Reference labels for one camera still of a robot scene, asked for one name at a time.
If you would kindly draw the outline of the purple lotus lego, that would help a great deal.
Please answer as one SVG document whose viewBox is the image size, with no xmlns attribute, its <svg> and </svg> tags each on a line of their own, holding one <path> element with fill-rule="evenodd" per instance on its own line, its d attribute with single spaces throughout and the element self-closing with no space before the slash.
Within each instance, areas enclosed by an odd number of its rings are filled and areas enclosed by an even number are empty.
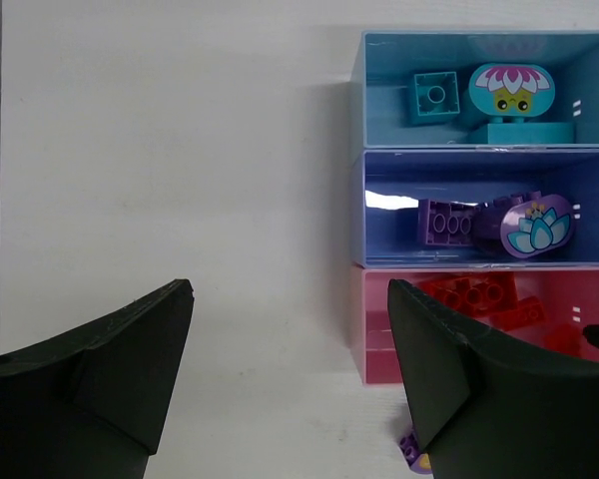
<svg viewBox="0 0 599 479">
<path fill-rule="evenodd" d="M 566 245 L 575 232 L 575 210 L 564 197 L 539 191 L 500 197 L 476 207 L 475 246 L 528 259 Z"/>
</svg>

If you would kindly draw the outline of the red slope lego brick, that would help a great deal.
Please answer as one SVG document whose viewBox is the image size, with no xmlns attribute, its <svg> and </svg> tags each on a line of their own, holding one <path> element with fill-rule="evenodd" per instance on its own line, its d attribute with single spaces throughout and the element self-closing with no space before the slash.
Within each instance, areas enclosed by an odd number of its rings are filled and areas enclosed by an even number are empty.
<svg viewBox="0 0 599 479">
<path fill-rule="evenodd" d="M 417 287 L 448 308 L 472 318 L 515 310 L 519 304 L 512 272 L 447 275 L 420 282 Z"/>
</svg>

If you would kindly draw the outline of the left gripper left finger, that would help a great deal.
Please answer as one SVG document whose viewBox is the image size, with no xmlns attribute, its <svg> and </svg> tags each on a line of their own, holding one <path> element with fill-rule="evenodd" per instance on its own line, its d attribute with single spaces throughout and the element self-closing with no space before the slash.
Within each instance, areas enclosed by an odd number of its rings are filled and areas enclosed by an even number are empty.
<svg viewBox="0 0 599 479">
<path fill-rule="evenodd" d="M 0 478 L 142 478 L 158 451 L 194 291 L 175 279 L 0 355 Z"/>
</svg>

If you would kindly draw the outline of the teal square lego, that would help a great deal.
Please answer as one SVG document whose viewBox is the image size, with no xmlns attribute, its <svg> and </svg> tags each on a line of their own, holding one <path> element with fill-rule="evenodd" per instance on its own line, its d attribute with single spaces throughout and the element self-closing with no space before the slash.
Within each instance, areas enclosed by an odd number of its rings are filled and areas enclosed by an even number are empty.
<svg viewBox="0 0 599 479">
<path fill-rule="evenodd" d="M 408 121 L 413 126 L 453 121 L 460 113 L 456 72 L 414 74 L 409 87 L 408 108 Z"/>
</svg>

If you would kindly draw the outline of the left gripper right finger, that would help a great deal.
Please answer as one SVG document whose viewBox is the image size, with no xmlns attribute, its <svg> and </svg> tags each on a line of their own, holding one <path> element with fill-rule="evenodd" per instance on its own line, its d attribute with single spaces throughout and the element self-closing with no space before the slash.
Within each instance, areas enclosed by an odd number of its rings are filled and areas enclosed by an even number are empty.
<svg viewBox="0 0 599 479">
<path fill-rule="evenodd" d="M 410 416 L 437 478 L 599 478 L 599 362 L 553 352 L 392 280 Z"/>
</svg>

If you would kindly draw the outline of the purple lego brick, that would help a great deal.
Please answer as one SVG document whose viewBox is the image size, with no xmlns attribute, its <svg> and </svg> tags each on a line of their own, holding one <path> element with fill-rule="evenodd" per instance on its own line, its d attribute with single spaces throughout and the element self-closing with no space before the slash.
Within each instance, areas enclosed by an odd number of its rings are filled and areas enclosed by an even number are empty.
<svg viewBox="0 0 599 479">
<path fill-rule="evenodd" d="M 426 246 L 472 246 L 476 206 L 421 200 L 418 202 L 418 242 Z"/>
</svg>

